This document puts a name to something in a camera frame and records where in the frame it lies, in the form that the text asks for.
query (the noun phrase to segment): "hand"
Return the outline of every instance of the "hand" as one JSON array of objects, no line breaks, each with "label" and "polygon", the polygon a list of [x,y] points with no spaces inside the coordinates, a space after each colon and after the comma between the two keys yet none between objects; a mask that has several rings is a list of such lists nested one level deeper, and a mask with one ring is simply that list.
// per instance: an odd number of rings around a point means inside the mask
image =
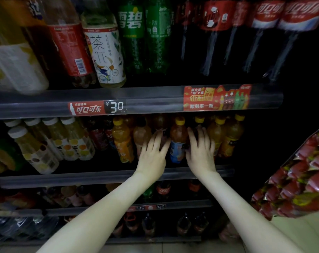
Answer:
[{"label": "hand", "polygon": [[165,156],[170,147],[170,139],[168,139],[162,149],[159,150],[162,134],[163,131],[156,132],[151,137],[148,146],[146,143],[143,144],[135,171],[135,173],[143,174],[151,184],[156,182],[163,174],[166,165]]},{"label": "hand", "polygon": [[210,142],[206,128],[198,127],[197,130],[198,142],[191,128],[187,128],[191,149],[190,151],[186,150],[186,159],[192,173],[199,179],[202,175],[210,171],[216,172],[216,166],[213,160],[215,149],[214,141],[211,140]]}]

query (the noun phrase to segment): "forearm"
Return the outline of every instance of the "forearm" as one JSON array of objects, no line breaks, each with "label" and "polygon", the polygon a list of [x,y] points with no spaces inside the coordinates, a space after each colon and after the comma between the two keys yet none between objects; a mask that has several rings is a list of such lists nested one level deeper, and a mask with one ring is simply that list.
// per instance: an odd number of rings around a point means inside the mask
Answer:
[{"label": "forearm", "polygon": [[151,182],[143,174],[134,173],[114,191],[62,227],[38,253],[98,252],[127,209],[150,185]]},{"label": "forearm", "polygon": [[252,253],[303,252],[240,197],[218,173],[205,172],[199,180],[219,202]]}]

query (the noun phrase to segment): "white bottle cap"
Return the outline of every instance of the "white bottle cap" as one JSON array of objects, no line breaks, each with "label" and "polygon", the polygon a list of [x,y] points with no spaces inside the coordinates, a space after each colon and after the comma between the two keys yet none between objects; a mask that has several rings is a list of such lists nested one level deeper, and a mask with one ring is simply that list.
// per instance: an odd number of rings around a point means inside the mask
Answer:
[{"label": "white bottle cap", "polygon": [[73,122],[75,122],[74,117],[61,117],[60,120],[64,125],[72,124]]},{"label": "white bottle cap", "polygon": [[14,127],[18,126],[21,123],[21,119],[4,120],[4,123],[7,127]]},{"label": "white bottle cap", "polygon": [[11,138],[20,138],[23,135],[26,135],[28,133],[28,130],[25,127],[17,126],[11,128],[8,132],[8,135],[10,135]]},{"label": "white bottle cap", "polygon": [[45,125],[49,126],[49,125],[53,125],[55,123],[57,123],[59,119],[57,117],[54,118],[43,118],[42,121]]},{"label": "white bottle cap", "polygon": [[25,119],[25,123],[27,124],[27,126],[37,125],[40,121],[40,118]]}]

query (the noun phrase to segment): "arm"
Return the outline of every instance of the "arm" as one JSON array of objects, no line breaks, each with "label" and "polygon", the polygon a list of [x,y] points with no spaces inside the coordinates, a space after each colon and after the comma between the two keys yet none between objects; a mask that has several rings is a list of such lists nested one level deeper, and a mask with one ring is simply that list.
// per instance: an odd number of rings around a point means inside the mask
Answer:
[{"label": "arm", "polygon": [[38,253],[95,253],[135,200],[164,172],[168,140],[159,151],[162,133],[143,145],[135,173],[103,199],[82,212],[54,234]]},{"label": "arm", "polygon": [[216,198],[252,253],[303,252],[279,229],[241,198],[216,172],[213,160],[215,144],[198,129],[198,143],[188,129],[191,151],[186,159],[191,171]]}]

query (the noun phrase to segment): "shelf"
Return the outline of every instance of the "shelf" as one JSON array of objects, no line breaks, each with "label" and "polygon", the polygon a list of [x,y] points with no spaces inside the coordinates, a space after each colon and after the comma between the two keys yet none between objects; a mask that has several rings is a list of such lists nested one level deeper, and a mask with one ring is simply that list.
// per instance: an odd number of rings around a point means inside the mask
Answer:
[{"label": "shelf", "polygon": [[[145,237],[126,237],[126,238],[109,238],[105,244],[127,244],[127,243],[158,243],[158,242],[201,242],[201,236],[163,236],[154,238]],[[15,246],[40,246],[46,240],[31,240],[26,242],[0,242],[0,247],[15,247]]]},{"label": "shelf", "polygon": [[[241,84],[223,86],[230,90],[238,89]],[[98,100],[123,101],[126,114],[182,112],[183,93],[184,86],[48,90],[37,96],[0,92],[0,119],[72,116],[68,103]],[[248,109],[278,108],[282,101],[281,90],[252,84]]]},{"label": "shelf", "polygon": [[[142,203],[133,204],[128,212],[163,210],[163,209],[187,209],[187,208],[208,208],[212,207],[211,200],[190,200],[190,201],[172,201],[158,203]],[[77,216],[89,207],[78,208],[53,208],[46,210],[46,216],[61,217],[61,216]],[[40,209],[17,209],[14,211],[0,210],[0,217],[41,217],[42,210]]]},{"label": "shelf", "polygon": [[[222,177],[233,177],[232,165],[216,165],[217,172]],[[127,180],[135,170],[79,172],[50,175],[27,175],[0,177],[0,188],[21,189],[35,187],[60,187],[86,184],[122,183]],[[189,167],[166,168],[159,180],[195,179]]]}]

